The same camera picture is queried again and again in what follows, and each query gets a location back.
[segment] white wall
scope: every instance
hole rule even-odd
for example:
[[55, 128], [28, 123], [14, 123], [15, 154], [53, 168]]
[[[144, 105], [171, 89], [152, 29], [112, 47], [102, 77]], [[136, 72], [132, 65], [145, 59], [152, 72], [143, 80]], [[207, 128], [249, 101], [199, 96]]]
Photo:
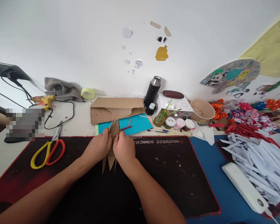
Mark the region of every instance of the white wall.
[[[20, 66], [42, 90], [48, 76], [106, 95], [145, 95], [152, 77], [159, 75], [162, 90], [180, 91], [188, 99], [228, 99], [227, 90], [211, 95], [213, 89], [199, 82], [236, 60], [279, 19], [280, 0], [0, 0], [0, 62]], [[161, 29], [149, 25], [151, 20]], [[165, 37], [164, 26], [172, 33], [166, 42], [169, 58], [156, 61], [164, 45], [156, 38]], [[122, 36], [125, 27], [133, 31], [129, 39]], [[143, 67], [132, 75], [128, 70], [137, 59]], [[259, 76], [249, 88], [278, 80]], [[21, 83], [31, 95], [42, 95]], [[22, 92], [2, 81], [0, 92], [29, 106]], [[254, 92], [244, 96], [259, 100]], [[0, 106], [16, 107], [1, 96]]]

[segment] scissors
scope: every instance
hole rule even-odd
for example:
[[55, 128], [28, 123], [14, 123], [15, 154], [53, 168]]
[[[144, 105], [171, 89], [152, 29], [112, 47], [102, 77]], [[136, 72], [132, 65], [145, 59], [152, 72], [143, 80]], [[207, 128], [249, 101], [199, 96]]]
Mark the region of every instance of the scissors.
[[[51, 166], [51, 165], [55, 164], [56, 162], [58, 162], [58, 161], [61, 159], [61, 157], [64, 155], [64, 153], [65, 153], [65, 143], [64, 143], [64, 141], [63, 141], [62, 139], [58, 139], [59, 134], [60, 134], [60, 132], [61, 132], [61, 124], [62, 124], [62, 121], [60, 121], [59, 126], [56, 128], [52, 140], [51, 140], [50, 142], [49, 142], [49, 141], [46, 142], [46, 144], [44, 144], [44, 145], [34, 154], [34, 156], [32, 157], [32, 159], [31, 159], [31, 161], [30, 161], [30, 166], [31, 166], [32, 169], [37, 170], [37, 169], [40, 169], [40, 168], [44, 167], [45, 165]], [[53, 150], [50, 152], [50, 150], [51, 150], [51, 145], [52, 145], [53, 141], [56, 141], [56, 144], [55, 144]], [[61, 145], [62, 145], [62, 152], [61, 152], [61, 154], [59, 155], [59, 157], [58, 157], [54, 162], [51, 162], [51, 163], [50, 163], [50, 159], [51, 159], [52, 155], [54, 154], [56, 148], [58, 147], [59, 142], [61, 142]], [[46, 158], [44, 159], [43, 164], [40, 165], [40, 166], [36, 166], [36, 165], [35, 165], [35, 159], [36, 159], [36, 157], [37, 157], [38, 154], [39, 154], [44, 148], [46, 148], [46, 147], [48, 147], [48, 148], [47, 148]]]

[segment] blue table surface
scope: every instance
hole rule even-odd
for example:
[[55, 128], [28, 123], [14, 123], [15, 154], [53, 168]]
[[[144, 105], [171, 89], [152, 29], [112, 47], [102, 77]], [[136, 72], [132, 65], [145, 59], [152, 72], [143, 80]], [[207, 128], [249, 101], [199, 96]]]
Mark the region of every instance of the blue table surface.
[[[219, 139], [227, 139], [227, 137], [224, 135], [215, 136], [215, 141]], [[208, 182], [221, 206], [222, 212], [219, 215], [187, 219], [188, 223], [275, 223], [273, 220], [266, 219], [262, 214], [252, 211], [238, 190], [225, 175], [222, 166], [227, 164], [227, 161], [216, 144], [210, 146], [206, 141], [195, 137], [190, 138], [190, 140]]]

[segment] hand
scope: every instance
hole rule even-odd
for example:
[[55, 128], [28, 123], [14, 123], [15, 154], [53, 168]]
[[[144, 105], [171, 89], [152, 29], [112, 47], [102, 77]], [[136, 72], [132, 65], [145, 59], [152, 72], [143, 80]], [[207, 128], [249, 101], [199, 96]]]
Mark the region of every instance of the hand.
[[136, 160], [134, 140], [121, 131], [120, 135], [116, 134], [114, 138], [113, 151], [121, 168], [126, 173]]
[[83, 162], [94, 166], [106, 157], [110, 151], [111, 144], [112, 135], [108, 133], [108, 128], [106, 128], [102, 134], [95, 136], [90, 141], [80, 158]]

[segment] yellow scissors handle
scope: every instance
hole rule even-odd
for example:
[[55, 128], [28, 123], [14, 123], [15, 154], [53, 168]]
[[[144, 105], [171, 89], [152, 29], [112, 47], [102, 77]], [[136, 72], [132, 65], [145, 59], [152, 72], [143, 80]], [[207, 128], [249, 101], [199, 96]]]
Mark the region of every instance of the yellow scissors handle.
[[[47, 142], [46, 144], [44, 144], [44, 145], [34, 154], [34, 156], [32, 157], [32, 159], [31, 159], [31, 161], [30, 161], [30, 166], [31, 166], [32, 169], [37, 170], [37, 169], [40, 169], [40, 168], [42, 168], [42, 167], [44, 167], [44, 166], [46, 165], [46, 161], [47, 161], [47, 159], [48, 159], [48, 157], [49, 157], [52, 143], [53, 143], [53, 142]], [[38, 154], [40, 154], [40, 152], [41, 152], [44, 148], [46, 148], [46, 146], [48, 146], [47, 152], [46, 152], [46, 158], [44, 159], [44, 162], [43, 162], [42, 165], [36, 166], [36, 165], [35, 165], [35, 159], [36, 159], [36, 157], [38, 156]]]

